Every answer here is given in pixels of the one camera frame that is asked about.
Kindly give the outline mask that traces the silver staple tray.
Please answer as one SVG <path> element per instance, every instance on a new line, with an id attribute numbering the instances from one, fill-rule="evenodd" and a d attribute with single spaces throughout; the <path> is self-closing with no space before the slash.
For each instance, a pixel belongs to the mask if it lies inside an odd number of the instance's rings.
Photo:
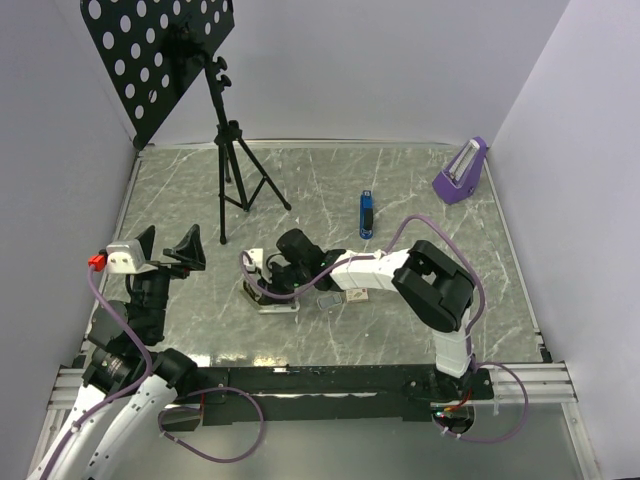
<path id="1" fill-rule="evenodd" d="M 331 309 L 342 303 L 342 296 L 338 293 L 322 296 L 317 299 L 317 305 L 321 310 Z"/>

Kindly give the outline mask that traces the beige white stapler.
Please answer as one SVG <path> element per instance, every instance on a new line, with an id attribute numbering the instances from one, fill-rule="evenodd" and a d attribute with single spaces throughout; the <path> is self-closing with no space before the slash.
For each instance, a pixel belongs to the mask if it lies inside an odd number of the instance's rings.
<path id="1" fill-rule="evenodd" d="M 297 313 L 300 309 L 298 299 L 273 299 L 259 293 L 246 280 L 243 281 L 241 293 L 260 315 Z"/>

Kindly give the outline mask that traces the small white staple box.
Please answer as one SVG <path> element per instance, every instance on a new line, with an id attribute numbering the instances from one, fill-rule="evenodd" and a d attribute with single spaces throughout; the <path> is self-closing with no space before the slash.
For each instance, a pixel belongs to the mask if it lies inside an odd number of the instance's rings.
<path id="1" fill-rule="evenodd" d="M 368 290 L 366 288 L 348 289 L 345 291 L 347 303 L 360 303 L 369 300 Z"/>

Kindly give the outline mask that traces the blue black stapler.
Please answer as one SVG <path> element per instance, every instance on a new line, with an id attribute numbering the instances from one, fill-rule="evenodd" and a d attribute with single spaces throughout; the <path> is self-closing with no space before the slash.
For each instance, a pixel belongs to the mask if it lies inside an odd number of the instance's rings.
<path id="1" fill-rule="evenodd" d="M 371 190 L 363 190 L 359 201 L 359 235 L 364 240 L 373 237 L 374 201 Z"/>

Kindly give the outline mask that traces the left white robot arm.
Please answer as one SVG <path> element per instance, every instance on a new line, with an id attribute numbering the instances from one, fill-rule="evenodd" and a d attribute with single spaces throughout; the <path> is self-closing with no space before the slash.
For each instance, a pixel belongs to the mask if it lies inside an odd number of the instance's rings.
<path id="1" fill-rule="evenodd" d="M 192 398 L 197 366 L 184 354 L 151 352 L 164 339 L 170 283 L 206 267 L 200 227 L 192 225 L 165 261 L 152 257 L 155 228 L 114 241 L 88 260 L 98 303 L 88 340 L 94 351 L 61 431 L 33 469 L 33 479 L 106 479 L 133 432 L 173 400 Z M 128 301 L 106 299 L 95 274 L 121 275 Z"/>

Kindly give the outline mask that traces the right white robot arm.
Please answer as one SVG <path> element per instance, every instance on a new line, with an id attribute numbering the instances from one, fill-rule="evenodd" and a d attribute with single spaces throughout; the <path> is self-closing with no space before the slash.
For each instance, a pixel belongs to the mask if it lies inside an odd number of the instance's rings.
<path id="1" fill-rule="evenodd" d="M 433 243 L 419 240 L 409 249 L 386 254 L 352 250 L 324 251 L 299 229 L 277 241 L 278 255 L 265 260 L 274 294 L 290 294 L 310 284 L 319 291 L 385 290 L 398 293 L 418 319 L 434 332 L 438 390 L 448 398 L 466 392 L 468 371 L 466 328 L 475 283 L 471 275 Z"/>

